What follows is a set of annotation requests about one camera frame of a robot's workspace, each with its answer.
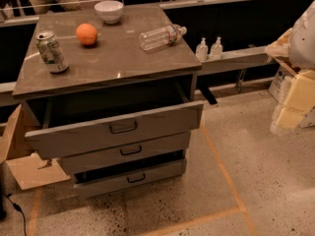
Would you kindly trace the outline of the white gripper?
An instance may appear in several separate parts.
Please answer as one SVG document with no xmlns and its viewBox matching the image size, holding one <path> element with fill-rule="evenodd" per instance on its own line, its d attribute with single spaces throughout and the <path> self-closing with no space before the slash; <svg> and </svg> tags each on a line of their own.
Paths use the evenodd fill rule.
<svg viewBox="0 0 315 236">
<path fill-rule="evenodd" d="M 285 77 L 275 107 L 270 130 L 275 135 L 293 131 L 315 106 L 315 71 L 301 70 Z"/>
</svg>

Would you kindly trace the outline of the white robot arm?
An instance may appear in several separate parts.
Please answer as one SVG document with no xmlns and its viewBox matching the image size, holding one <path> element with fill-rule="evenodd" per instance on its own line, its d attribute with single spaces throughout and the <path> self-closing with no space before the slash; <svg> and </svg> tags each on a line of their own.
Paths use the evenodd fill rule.
<svg viewBox="0 0 315 236">
<path fill-rule="evenodd" d="M 284 78 L 272 117 L 271 132 L 282 135 L 298 127 L 315 106 L 315 1 L 265 52 L 299 69 L 292 78 Z"/>
</svg>

